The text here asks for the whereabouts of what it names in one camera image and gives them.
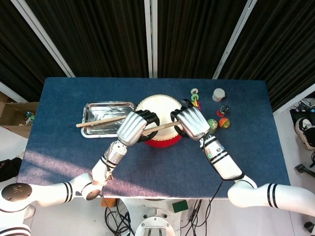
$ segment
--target floor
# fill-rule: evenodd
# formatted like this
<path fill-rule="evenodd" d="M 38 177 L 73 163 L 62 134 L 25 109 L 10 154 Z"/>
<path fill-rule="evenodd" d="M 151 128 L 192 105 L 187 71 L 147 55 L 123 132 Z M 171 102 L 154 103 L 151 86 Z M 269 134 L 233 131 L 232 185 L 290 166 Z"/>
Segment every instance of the floor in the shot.
<path fill-rule="evenodd" d="M 309 165 L 312 152 L 301 147 L 302 144 L 292 128 L 288 111 L 275 117 L 275 121 L 292 185 L 315 191 L 314 179 L 297 174 L 293 169 L 299 163 Z M 0 160 L 14 158 L 26 144 L 27 139 L 0 127 Z M 0 189 L 15 181 L 16 178 L 12 178 L 0 183 Z M 194 201 L 190 200 L 190 209 L 193 204 Z M 201 220 L 204 219 L 206 205 L 204 201 L 199 213 Z M 183 212 L 182 226 L 187 223 L 190 213 L 190 210 Z M 315 222 L 315 219 L 294 212 L 268 207 L 237 208 L 227 200 L 214 200 L 206 235 L 309 236 L 310 234 L 303 228 L 303 224 L 309 220 Z M 87 202 L 82 198 L 76 198 L 63 205 L 47 208 L 36 206 L 34 217 L 25 223 L 31 227 L 32 236 L 113 235 L 104 224 L 104 208 L 100 206 L 100 199 Z M 182 229 L 182 235 L 186 234 L 188 228 L 189 226 Z M 197 228 L 196 233 L 204 235 L 205 227 Z"/>

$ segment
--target silver tray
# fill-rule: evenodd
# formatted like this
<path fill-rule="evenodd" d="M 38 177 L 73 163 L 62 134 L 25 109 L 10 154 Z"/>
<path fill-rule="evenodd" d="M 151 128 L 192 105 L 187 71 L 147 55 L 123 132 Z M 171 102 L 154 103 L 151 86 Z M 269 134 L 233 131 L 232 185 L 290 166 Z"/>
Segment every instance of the silver tray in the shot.
<path fill-rule="evenodd" d="M 82 123 L 126 116 L 130 111 L 134 111 L 134 108 L 135 105 L 132 102 L 123 101 L 88 103 L 83 109 Z M 81 134 L 86 138 L 117 137 L 117 130 L 123 121 L 124 119 L 121 119 L 105 124 L 85 126 L 81 128 Z"/>

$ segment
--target toy ball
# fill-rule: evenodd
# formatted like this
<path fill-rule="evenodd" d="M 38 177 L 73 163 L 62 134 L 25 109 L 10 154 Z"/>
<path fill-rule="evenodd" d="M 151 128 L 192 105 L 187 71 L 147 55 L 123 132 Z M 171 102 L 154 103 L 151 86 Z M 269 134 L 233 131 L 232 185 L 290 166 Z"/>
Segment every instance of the toy ball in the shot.
<path fill-rule="evenodd" d="M 218 122 L 214 119 L 209 119 L 208 124 L 210 125 L 210 134 L 213 134 L 218 127 Z"/>
<path fill-rule="evenodd" d="M 219 126 L 223 129 L 227 129 L 228 127 L 230 127 L 231 125 L 231 122 L 228 118 L 224 117 L 224 118 L 221 118 L 219 120 Z"/>

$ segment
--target shoe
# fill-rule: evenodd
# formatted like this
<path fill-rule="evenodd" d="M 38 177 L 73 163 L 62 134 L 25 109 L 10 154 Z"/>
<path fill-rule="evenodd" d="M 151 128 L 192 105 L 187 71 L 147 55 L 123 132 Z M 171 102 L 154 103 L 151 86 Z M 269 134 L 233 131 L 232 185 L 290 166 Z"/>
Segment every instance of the shoe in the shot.
<path fill-rule="evenodd" d="M 315 125 L 306 118 L 300 118 L 295 123 L 295 132 L 306 149 L 315 150 Z"/>

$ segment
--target blue table surface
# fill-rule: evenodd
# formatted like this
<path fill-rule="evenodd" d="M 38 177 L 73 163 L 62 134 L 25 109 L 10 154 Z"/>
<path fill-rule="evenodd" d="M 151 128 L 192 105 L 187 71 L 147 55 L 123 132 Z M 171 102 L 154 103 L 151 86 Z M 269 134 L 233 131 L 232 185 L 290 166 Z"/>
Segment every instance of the blue table surface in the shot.
<path fill-rule="evenodd" d="M 266 85 L 263 81 L 147 78 L 47 78 L 18 177 L 19 182 L 53 184 L 69 181 L 91 170 L 117 138 L 84 138 L 76 123 L 83 107 L 100 101 L 131 101 L 167 94 L 181 100 L 199 89 L 205 118 L 219 120 L 216 111 L 230 107 L 228 129 L 217 139 L 236 164 L 258 186 L 289 184 Z M 226 99 L 212 100 L 213 90 L 225 90 Z M 143 198 L 211 198 L 221 178 L 210 166 L 199 142 L 181 139 L 168 148 L 139 143 L 114 170 L 106 196 Z M 223 183 L 217 197 L 226 198 L 233 182 Z"/>

